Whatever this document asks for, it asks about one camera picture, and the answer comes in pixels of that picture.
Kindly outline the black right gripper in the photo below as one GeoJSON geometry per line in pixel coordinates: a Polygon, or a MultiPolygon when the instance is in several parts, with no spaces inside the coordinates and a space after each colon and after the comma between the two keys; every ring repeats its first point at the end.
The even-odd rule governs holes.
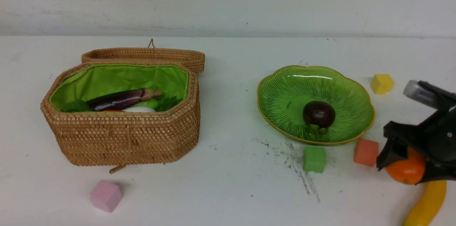
{"type": "Polygon", "coordinates": [[[387,142],[376,159],[378,171],[409,158],[409,148],[422,156],[424,174],[417,184],[431,181],[455,181],[455,108],[440,118],[418,125],[390,121],[383,127],[387,142]]]}

